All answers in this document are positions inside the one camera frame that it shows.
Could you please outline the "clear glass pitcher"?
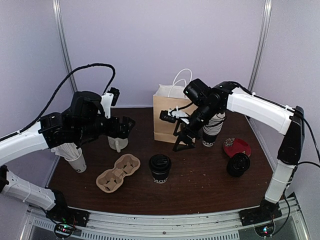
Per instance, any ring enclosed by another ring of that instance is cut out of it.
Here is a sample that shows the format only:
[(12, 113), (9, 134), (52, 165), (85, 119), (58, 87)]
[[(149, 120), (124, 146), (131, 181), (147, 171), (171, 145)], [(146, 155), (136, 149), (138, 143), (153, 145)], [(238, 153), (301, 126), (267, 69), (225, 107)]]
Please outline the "clear glass pitcher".
[(128, 138), (122, 139), (119, 137), (113, 138), (108, 136), (107, 139), (108, 139), (109, 147), (112, 150), (115, 150), (117, 153), (120, 153), (121, 150), (125, 149), (129, 144)]

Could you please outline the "stack of paper cups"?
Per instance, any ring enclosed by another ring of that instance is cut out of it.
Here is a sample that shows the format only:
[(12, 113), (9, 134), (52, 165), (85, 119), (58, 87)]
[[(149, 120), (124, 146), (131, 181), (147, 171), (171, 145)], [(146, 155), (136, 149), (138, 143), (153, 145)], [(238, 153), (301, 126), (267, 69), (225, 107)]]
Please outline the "stack of paper cups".
[(225, 112), (218, 112), (209, 120), (207, 125), (202, 127), (202, 144), (205, 147), (214, 145), (225, 120)]

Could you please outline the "stack of black lids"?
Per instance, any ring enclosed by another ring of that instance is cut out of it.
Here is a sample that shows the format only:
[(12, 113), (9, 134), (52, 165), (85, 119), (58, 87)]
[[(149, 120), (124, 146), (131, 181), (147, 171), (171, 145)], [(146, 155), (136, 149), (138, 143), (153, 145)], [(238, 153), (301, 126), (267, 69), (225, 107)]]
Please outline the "stack of black lids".
[(250, 165), (250, 158), (245, 153), (239, 152), (230, 158), (226, 170), (230, 176), (239, 178), (250, 168)]

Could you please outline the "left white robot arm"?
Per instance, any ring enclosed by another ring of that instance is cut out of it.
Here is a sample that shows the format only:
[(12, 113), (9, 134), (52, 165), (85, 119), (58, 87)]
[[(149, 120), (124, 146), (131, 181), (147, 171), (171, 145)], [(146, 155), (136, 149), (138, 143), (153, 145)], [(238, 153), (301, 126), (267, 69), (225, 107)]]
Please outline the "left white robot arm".
[(7, 163), (27, 154), (74, 144), (76, 150), (101, 135), (125, 139), (136, 122), (130, 117), (112, 116), (118, 96), (111, 91), (99, 95), (77, 91), (71, 105), (62, 113), (41, 115), (26, 129), (12, 132), (0, 139), (0, 192), (52, 212), (61, 222), (72, 218), (64, 195), (26, 181), (8, 170)]

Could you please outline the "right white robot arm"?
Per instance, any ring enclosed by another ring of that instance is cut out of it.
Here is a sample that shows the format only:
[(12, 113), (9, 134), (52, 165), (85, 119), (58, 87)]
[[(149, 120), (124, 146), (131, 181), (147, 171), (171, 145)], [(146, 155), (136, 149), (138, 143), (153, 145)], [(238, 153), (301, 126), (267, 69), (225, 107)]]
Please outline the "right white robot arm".
[(298, 165), (305, 139), (303, 122), (304, 110), (291, 108), (249, 92), (234, 81), (224, 81), (214, 87), (207, 86), (199, 78), (192, 80), (183, 90), (192, 104), (197, 106), (191, 115), (182, 107), (169, 110), (170, 121), (182, 121), (185, 126), (174, 132), (177, 136), (173, 150), (178, 151), (180, 142), (187, 149), (195, 147), (193, 140), (198, 138), (199, 130), (209, 123), (219, 112), (231, 111), (260, 121), (277, 130), (284, 136), (277, 154), (276, 169), (260, 206), (256, 209), (259, 220), (268, 220), (277, 209), (277, 203), (290, 183), (295, 167)]

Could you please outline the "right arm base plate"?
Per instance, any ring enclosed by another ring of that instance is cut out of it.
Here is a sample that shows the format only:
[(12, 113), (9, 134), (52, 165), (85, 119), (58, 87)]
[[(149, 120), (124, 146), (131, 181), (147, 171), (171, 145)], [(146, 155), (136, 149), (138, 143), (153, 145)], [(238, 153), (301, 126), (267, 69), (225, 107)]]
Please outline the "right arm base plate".
[(270, 210), (267, 207), (257, 206), (254, 208), (243, 209), (238, 214), (243, 227), (271, 222), (273, 219), (279, 218), (283, 215), (278, 205), (274, 210)]

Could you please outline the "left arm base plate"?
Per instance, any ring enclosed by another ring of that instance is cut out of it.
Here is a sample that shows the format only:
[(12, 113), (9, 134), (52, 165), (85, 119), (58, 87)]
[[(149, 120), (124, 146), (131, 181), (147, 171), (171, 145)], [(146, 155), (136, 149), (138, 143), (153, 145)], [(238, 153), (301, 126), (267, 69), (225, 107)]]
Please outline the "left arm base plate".
[(56, 223), (64, 223), (75, 227), (86, 227), (90, 213), (70, 207), (57, 207), (45, 211), (46, 216)]

